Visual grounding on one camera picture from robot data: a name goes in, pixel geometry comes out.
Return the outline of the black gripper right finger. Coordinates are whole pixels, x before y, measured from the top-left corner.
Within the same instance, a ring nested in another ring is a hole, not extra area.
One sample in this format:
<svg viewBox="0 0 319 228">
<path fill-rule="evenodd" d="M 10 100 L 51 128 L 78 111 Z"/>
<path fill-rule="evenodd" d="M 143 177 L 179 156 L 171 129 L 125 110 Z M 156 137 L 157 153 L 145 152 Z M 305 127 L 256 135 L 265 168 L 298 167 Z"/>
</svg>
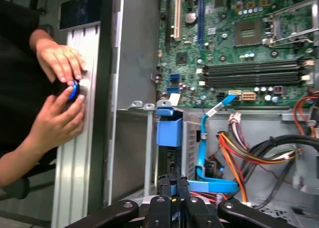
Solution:
<svg viewBox="0 0 319 228">
<path fill-rule="evenodd" d="M 237 199 L 217 206 L 191 196 L 186 177 L 178 179 L 182 228 L 292 228 L 293 225 L 248 207 Z"/>
</svg>

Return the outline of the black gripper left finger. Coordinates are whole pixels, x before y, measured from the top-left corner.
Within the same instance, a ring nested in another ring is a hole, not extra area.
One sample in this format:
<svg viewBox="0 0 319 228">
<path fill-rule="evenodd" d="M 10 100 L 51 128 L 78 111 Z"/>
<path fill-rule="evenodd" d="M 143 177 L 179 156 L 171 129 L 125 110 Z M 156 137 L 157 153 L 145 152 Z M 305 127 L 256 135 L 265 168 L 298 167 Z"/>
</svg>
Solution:
<svg viewBox="0 0 319 228">
<path fill-rule="evenodd" d="M 141 205 L 121 200 L 71 224 L 72 228 L 169 228 L 172 222 L 171 174 L 159 177 L 159 194 Z"/>
</svg>

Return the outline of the person's right hand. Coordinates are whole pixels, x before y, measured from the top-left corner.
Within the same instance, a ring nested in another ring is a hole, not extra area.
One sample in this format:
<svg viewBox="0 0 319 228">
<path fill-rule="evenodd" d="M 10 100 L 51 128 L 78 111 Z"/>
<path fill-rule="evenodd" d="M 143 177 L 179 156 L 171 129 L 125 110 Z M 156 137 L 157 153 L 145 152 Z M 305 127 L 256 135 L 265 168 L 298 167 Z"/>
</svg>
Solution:
<svg viewBox="0 0 319 228">
<path fill-rule="evenodd" d="M 49 96 L 46 99 L 24 141 L 36 153 L 46 153 L 82 131 L 85 97 L 79 95 L 75 102 L 66 108 L 72 92 L 73 88 L 69 86 L 59 96 Z"/>
</svg>

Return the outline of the person's left hand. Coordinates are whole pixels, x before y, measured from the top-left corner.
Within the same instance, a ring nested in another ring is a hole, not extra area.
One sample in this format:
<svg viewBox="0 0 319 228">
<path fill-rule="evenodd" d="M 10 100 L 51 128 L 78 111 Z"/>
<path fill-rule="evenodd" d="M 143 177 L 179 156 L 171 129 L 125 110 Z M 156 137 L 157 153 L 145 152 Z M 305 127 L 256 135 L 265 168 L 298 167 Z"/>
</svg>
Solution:
<svg viewBox="0 0 319 228">
<path fill-rule="evenodd" d="M 37 42 L 35 51 L 38 62 L 50 82 L 58 79 L 70 85 L 73 80 L 81 80 L 82 73 L 86 71 L 85 61 L 78 50 L 67 45 L 41 39 Z"/>
</svg>

